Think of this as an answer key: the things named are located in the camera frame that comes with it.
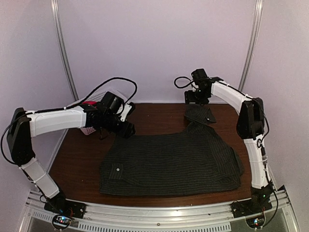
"white panel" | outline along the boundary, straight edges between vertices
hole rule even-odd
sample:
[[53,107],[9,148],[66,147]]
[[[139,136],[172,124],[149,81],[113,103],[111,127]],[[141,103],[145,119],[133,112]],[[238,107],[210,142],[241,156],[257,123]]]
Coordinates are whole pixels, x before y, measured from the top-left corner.
[[265,145],[278,186],[285,184],[301,231],[309,228],[309,2],[265,1],[245,92],[264,100]]
[[[0,2],[0,131],[17,107],[38,110],[72,102],[56,39],[50,1]],[[32,140],[43,167],[48,166],[61,132]],[[6,140],[4,151],[8,155]],[[13,232],[30,184],[18,168],[0,157],[0,231]]]
[[[184,102],[173,80],[198,68],[237,87],[254,6],[253,0],[60,0],[78,94],[123,76],[138,83],[134,102]],[[127,96],[134,90],[130,83],[110,85]]]

